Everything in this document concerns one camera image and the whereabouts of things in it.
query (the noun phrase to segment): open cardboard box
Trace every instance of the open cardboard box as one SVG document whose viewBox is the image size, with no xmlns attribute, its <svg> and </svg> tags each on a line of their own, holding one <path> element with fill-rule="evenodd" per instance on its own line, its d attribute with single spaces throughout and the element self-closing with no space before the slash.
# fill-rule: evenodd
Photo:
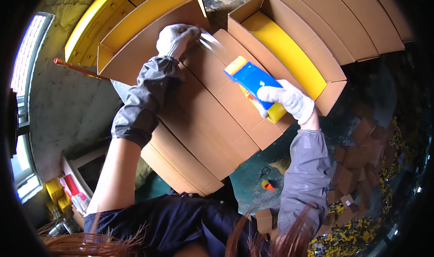
<svg viewBox="0 0 434 257">
<path fill-rule="evenodd" d="M 257 11 L 261 11 L 282 28 L 306 53 L 322 75 L 327 85 L 315 103 L 320 114 L 327 116 L 346 84 L 346 77 L 338 62 L 309 25 L 282 1 L 251 0 L 228 15 L 228 32 L 249 50 L 274 78 L 288 80 L 307 95 L 304 88 L 285 65 L 241 25 Z"/>
</svg>

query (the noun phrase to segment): brown cardboard box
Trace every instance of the brown cardboard box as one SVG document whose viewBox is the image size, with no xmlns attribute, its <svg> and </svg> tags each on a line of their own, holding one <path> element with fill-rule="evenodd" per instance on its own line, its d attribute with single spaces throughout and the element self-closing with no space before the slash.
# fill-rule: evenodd
<svg viewBox="0 0 434 257">
<path fill-rule="evenodd" d="M 393 21 L 401 40 L 413 41 L 413 33 L 403 13 L 399 10 L 398 5 L 394 0 L 379 0 L 381 5 L 387 11 L 390 19 Z"/>
<path fill-rule="evenodd" d="M 361 118 L 360 123 L 355 128 L 351 138 L 354 140 L 356 146 L 360 147 L 363 144 L 367 135 L 370 135 L 375 128 L 369 124 L 368 120 L 364 117 Z"/>
<path fill-rule="evenodd" d="M 356 216 L 358 211 L 359 209 L 355 204 L 346 207 L 345 210 L 339 215 L 338 220 L 336 221 L 338 227 L 342 228 L 349 221 L 353 220 L 353 218 Z"/>
<path fill-rule="evenodd" d="M 159 117 L 194 157 L 223 180 L 258 146 L 198 79 L 179 66 L 185 82 L 166 100 Z"/>
<path fill-rule="evenodd" d="M 378 52 L 365 28 L 342 0 L 302 1 L 330 25 L 356 60 L 378 56 Z"/>
<path fill-rule="evenodd" d="M 304 20 L 321 38 L 339 65 L 355 62 L 354 56 L 334 30 L 302 0 L 280 0 Z"/>
<path fill-rule="evenodd" d="M 315 234 L 313 238 L 317 238 L 318 236 L 332 233 L 333 225 L 335 224 L 336 214 L 329 213 L 324 220 L 324 223 L 319 228 L 318 232 Z"/>
<path fill-rule="evenodd" d="M 380 184 L 380 176 L 375 171 L 375 167 L 372 164 L 367 164 L 365 167 L 366 179 L 369 181 L 371 186 Z"/>
<path fill-rule="evenodd" d="M 380 160 L 382 157 L 384 150 L 383 141 L 379 139 L 372 139 L 371 135 L 366 135 L 361 147 L 367 148 L 370 151 L 370 159 L 368 162 L 376 165 L 378 160 Z"/>
<path fill-rule="evenodd" d="M 142 150 L 142 158 L 178 193 L 206 196 L 223 186 L 162 122 Z"/>
<path fill-rule="evenodd" d="M 263 68 L 261 64 L 242 47 L 231 35 L 219 30 L 214 37 L 234 56 L 241 55 L 253 64 Z M 247 134 L 264 150 L 278 139 L 290 126 L 280 126 L 263 119 L 255 106 L 244 96 L 239 84 L 232 82 L 223 72 L 225 65 L 211 52 L 201 47 L 191 49 L 184 65 L 223 105 L 231 116 L 240 124 Z"/>
<path fill-rule="evenodd" d="M 335 145 L 335 152 L 333 158 L 339 162 L 344 162 L 345 148 L 341 145 Z"/>
<path fill-rule="evenodd" d="M 336 165 L 335 173 L 332 178 L 332 187 L 336 190 L 339 189 L 339 181 L 342 178 L 342 174 L 344 172 L 344 165 L 338 162 Z"/>
<path fill-rule="evenodd" d="M 335 203 L 341 199 L 344 194 L 339 189 L 330 190 L 327 192 L 328 204 Z"/>
<path fill-rule="evenodd" d="M 365 168 L 362 168 L 362 169 L 360 170 L 359 181 L 362 181 L 362 180 L 366 180 Z"/>
<path fill-rule="evenodd" d="M 167 25 L 186 23 L 209 29 L 209 22 L 203 16 L 198 0 L 188 1 L 174 10 L 169 11 L 153 21 L 135 37 L 133 37 L 119 52 L 114 54 L 107 48 L 102 56 L 102 48 L 98 48 L 98 60 L 110 60 L 104 68 L 98 67 L 98 74 L 108 79 L 121 81 L 128 85 L 137 84 L 137 75 L 151 57 L 157 56 L 155 44 L 160 31 Z"/>
<path fill-rule="evenodd" d="M 369 207 L 369 198 L 372 196 L 372 185 L 368 180 L 363 180 L 357 183 L 357 192 L 361 200 Z"/>
<path fill-rule="evenodd" d="M 348 207 L 354 203 L 354 197 L 351 194 L 344 195 L 341 197 L 341 202 L 344 205 L 344 207 Z"/>
<path fill-rule="evenodd" d="M 361 169 L 371 161 L 371 151 L 366 147 L 356 148 L 348 146 L 343 164 L 346 168 Z"/>
<path fill-rule="evenodd" d="M 273 229 L 273 216 L 269 208 L 255 212 L 258 232 L 260 234 L 270 233 Z"/>
<path fill-rule="evenodd" d="M 353 220 L 358 220 L 359 218 L 361 218 L 362 216 L 364 216 L 369 211 L 369 207 L 366 207 L 366 204 L 364 202 L 361 202 L 357 206 L 357 208 L 358 208 L 358 211 L 357 211 L 357 213 L 355 213 L 355 215 L 351 219 L 352 221 Z"/>
<path fill-rule="evenodd" d="M 344 195 L 348 195 L 355 190 L 357 186 L 357 181 L 359 180 L 360 171 L 361 171 L 360 168 L 350 169 L 344 167 L 338 185 L 339 190 Z"/>
<path fill-rule="evenodd" d="M 395 26 L 378 0 L 342 1 L 363 25 L 379 54 L 404 50 Z"/>
<path fill-rule="evenodd" d="M 280 0 L 251 0 L 233 10 L 228 18 L 228 32 L 238 40 L 276 79 L 286 79 L 306 94 L 289 70 L 241 23 L 261 11 L 282 28 L 306 53 L 327 86 L 316 99 L 320 113 L 326 116 L 342 92 L 346 77 L 326 45 L 317 34 L 288 6 Z"/>
</svg>

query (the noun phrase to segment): orange pipe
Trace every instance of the orange pipe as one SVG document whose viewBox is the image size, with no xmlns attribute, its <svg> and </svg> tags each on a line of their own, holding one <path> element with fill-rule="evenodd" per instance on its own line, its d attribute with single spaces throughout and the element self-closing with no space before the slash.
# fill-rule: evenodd
<svg viewBox="0 0 434 257">
<path fill-rule="evenodd" d="M 65 62 L 65 61 L 63 61 L 63 60 L 60 60 L 60 59 L 58 59 L 58 58 L 55 58 L 55 59 L 54 59 L 54 64 L 63 65 L 63 66 L 65 66 L 65 67 L 67 67 L 67 68 L 70 68 L 70 69 L 73 69 L 73 70 L 77 70 L 77 71 L 79 71 L 79 72 L 84 73 L 85 76 L 88 76 L 88 77 L 91 77 L 91 78 L 96 78 L 96 79 L 98 79 L 98 80 L 103 80 L 103 81 L 108 81 L 108 82 L 110 82 L 110 79 L 105 78 L 105 77 L 102 77 L 102 76 L 98 76 L 98 74 L 96 74 L 96 73 L 93 72 L 93 71 L 90 71 L 90 70 L 87 70 L 87 69 L 81 68 L 81 67 L 76 66 L 76 65 L 71 64 L 71 63 L 67 63 L 67 62 Z"/>
</svg>

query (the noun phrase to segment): stack of cardboard boxes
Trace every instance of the stack of cardboard boxes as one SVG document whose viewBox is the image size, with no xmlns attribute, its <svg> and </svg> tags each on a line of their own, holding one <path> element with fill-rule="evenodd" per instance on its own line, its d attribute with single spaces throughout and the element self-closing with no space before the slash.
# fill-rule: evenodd
<svg viewBox="0 0 434 257">
<path fill-rule="evenodd" d="M 391 165 L 394 149 L 390 147 L 393 129 L 376 126 L 372 110 L 363 103 L 357 103 L 353 114 L 360 118 L 360 123 L 351 135 L 354 146 L 336 145 L 333 158 L 337 160 L 332 179 L 333 190 L 327 194 L 329 203 L 341 201 L 345 207 L 337 219 L 338 227 L 349 221 L 357 220 L 370 209 L 369 199 L 372 187 L 380 183 L 379 173 L 383 170 L 385 151 L 386 161 Z M 361 202 L 356 205 L 355 197 Z"/>
</svg>

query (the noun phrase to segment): white work glove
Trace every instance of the white work glove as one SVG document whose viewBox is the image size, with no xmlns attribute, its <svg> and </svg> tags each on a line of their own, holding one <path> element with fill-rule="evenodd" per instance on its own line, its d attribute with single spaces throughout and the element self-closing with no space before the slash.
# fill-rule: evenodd
<svg viewBox="0 0 434 257">
<path fill-rule="evenodd" d="M 258 99 L 264 102 L 279 102 L 298 120 L 298 124 L 306 123 L 312 116 L 315 102 L 287 80 L 277 80 L 277 82 L 283 88 L 262 86 L 257 91 Z"/>
<path fill-rule="evenodd" d="M 157 40 L 158 56 L 170 56 L 179 61 L 187 43 L 199 38 L 200 29 L 188 24 L 174 24 L 164 27 Z"/>
</svg>

